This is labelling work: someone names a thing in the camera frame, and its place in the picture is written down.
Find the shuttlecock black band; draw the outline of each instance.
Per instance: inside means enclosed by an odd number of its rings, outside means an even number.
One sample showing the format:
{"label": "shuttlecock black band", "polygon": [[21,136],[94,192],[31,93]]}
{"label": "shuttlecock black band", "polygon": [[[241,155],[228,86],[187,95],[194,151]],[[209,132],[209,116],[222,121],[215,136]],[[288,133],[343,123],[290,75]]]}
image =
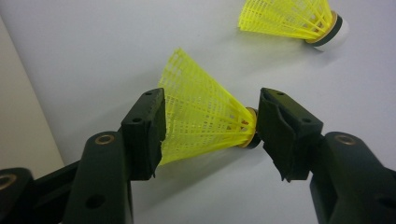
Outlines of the shuttlecock black band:
{"label": "shuttlecock black band", "polygon": [[339,15],[337,15],[337,21],[335,22],[334,27],[330,30],[330,32],[321,38],[318,42],[311,43],[312,46],[314,47],[319,47],[327,42],[329,42],[335,35],[337,35],[338,31],[341,29],[341,26],[343,25],[343,18],[341,18]]}

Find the shuttlecock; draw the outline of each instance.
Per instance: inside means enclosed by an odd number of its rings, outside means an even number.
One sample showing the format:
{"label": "shuttlecock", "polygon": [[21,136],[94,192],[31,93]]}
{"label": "shuttlecock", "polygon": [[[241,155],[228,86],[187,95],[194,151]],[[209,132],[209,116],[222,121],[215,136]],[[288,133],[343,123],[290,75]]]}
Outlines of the shuttlecock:
{"label": "shuttlecock", "polygon": [[182,49],[169,59],[159,87],[165,93],[166,116],[160,164],[245,147],[254,137],[255,111],[239,103]]}
{"label": "shuttlecock", "polygon": [[247,0],[238,26],[242,31],[301,38],[320,51],[342,45],[349,32],[327,0]]}

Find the yellow shuttlecock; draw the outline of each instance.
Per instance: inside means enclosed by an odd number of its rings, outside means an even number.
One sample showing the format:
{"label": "yellow shuttlecock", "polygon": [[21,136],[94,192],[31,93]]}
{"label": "yellow shuttlecock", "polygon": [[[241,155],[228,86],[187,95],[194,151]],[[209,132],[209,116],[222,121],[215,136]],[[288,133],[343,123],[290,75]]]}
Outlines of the yellow shuttlecock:
{"label": "yellow shuttlecock", "polygon": [[304,39],[316,49],[333,49],[347,39],[349,26],[327,0],[247,0],[239,17],[243,31]]}
{"label": "yellow shuttlecock", "polygon": [[163,70],[166,137],[160,164],[226,147],[247,146],[256,113],[245,108],[182,49]]}

